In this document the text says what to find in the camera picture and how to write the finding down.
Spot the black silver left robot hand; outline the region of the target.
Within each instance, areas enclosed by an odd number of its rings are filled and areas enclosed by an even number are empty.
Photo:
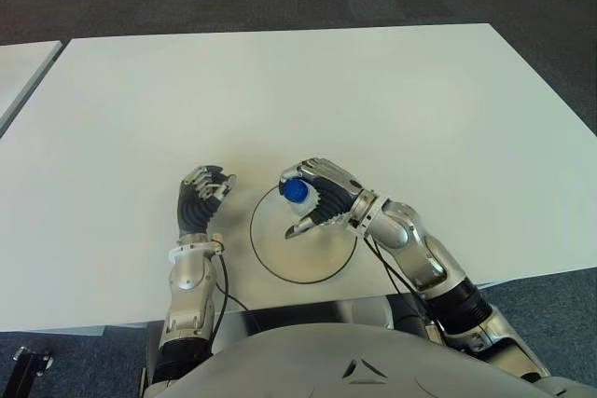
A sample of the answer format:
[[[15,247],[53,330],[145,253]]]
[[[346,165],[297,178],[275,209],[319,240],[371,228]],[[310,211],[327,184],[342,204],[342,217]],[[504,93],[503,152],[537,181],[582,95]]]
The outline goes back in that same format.
[[[187,174],[180,183],[177,201],[179,236],[205,234],[224,198],[236,183],[235,174],[226,175],[223,168],[201,165]]]

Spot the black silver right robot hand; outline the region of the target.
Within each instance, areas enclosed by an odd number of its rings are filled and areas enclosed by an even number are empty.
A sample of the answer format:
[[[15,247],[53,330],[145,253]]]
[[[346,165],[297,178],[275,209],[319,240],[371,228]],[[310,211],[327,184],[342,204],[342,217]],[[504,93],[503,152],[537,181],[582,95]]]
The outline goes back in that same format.
[[[314,208],[285,232],[290,240],[337,216],[360,223],[378,198],[371,190],[339,165],[325,158],[309,158],[285,170],[279,180],[279,193],[287,198],[286,186],[291,181],[310,185],[317,193]]]

